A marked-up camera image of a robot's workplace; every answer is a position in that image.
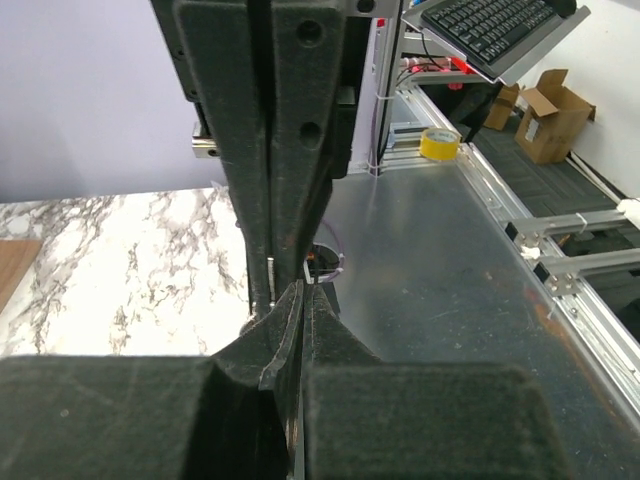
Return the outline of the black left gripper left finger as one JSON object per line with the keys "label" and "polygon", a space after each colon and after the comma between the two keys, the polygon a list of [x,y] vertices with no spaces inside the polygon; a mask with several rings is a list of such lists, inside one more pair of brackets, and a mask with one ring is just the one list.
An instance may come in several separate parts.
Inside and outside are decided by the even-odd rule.
{"label": "black left gripper left finger", "polygon": [[209,356],[1,362],[5,479],[284,479],[293,473],[304,287]]}

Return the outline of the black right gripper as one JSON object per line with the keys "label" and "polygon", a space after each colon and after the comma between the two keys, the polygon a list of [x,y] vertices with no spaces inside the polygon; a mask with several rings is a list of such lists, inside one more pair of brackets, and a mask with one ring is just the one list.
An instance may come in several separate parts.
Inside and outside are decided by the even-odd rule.
{"label": "black right gripper", "polygon": [[155,1],[157,23],[186,100],[192,148],[221,158],[246,243],[250,303],[270,309],[268,172],[275,283],[298,278],[346,176],[379,20],[399,1]]}

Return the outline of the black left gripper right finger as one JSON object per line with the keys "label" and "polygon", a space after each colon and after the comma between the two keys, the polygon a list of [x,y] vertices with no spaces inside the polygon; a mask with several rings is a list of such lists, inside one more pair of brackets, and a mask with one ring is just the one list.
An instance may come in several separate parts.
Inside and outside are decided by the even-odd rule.
{"label": "black left gripper right finger", "polygon": [[386,363],[306,290],[302,381],[309,479],[569,479],[544,397],[497,363]]}

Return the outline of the yellow tape roll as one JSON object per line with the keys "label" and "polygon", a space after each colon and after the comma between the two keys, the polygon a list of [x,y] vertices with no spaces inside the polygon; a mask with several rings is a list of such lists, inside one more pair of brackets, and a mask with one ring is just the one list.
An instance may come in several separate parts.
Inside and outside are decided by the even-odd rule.
{"label": "yellow tape roll", "polygon": [[453,130],[428,128],[421,134],[419,153],[428,160],[451,161],[457,156],[460,140],[460,134]]}

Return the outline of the black computer keyboard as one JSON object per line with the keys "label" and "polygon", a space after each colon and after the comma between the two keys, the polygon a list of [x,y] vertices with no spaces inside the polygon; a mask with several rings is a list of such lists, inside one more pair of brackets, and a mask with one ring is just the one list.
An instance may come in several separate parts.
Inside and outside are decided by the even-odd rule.
{"label": "black computer keyboard", "polygon": [[438,1],[420,14],[424,26],[482,64],[539,43],[577,10],[574,1]]}

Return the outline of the small cardboard box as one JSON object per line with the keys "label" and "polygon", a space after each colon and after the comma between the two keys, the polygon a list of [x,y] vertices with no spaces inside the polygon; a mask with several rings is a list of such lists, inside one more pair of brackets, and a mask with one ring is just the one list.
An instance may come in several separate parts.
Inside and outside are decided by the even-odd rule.
{"label": "small cardboard box", "polygon": [[494,100],[483,126],[502,131],[511,116],[520,93],[520,85],[503,86]]}

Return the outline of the wooden board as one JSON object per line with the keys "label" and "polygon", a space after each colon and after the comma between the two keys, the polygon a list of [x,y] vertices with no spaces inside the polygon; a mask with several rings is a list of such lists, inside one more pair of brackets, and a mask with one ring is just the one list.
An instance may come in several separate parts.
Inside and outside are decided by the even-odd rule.
{"label": "wooden board", "polygon": [[42,248],[36,239],[0,241],[0,311],[3,311]]}

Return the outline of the open cardboard box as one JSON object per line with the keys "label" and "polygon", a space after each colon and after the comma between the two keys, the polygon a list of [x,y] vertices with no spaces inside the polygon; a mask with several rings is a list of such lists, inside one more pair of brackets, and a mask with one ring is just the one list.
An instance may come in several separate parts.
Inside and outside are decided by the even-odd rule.
{"label": "open cardboard box", "polygon": [[544,71],[536,86],[523,90],[526,109],[515,135],[518,145],[537,165],[561,163],[596,106],[564,85],[567,69]]}

